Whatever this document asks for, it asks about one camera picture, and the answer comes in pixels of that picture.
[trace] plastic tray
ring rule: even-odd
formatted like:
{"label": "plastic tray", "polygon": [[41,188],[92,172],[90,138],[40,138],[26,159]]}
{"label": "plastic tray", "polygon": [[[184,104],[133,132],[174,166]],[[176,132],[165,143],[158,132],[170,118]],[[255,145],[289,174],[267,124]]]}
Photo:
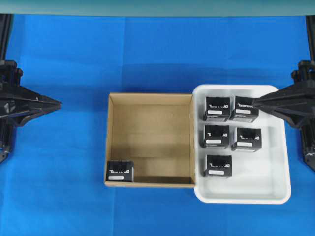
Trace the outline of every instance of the plastic tray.
{"label": "plastic tray", "polygon": [[[284,121],[259,111],[253,123],[204,121],[206,96],[260,97],[277,91],[273,86],[261,85],[200,85],[193,91],[195,127],[195,194],[205,203],[249,203],[282,204],[291,196],[289,165],[285,140]],[[230,125],[235,127],[261,128],[262,149],[252,152],[203,148],[203,128],[205,124]],[[204,177],[206,154],[232,155],[233,175],[224,177]]]}

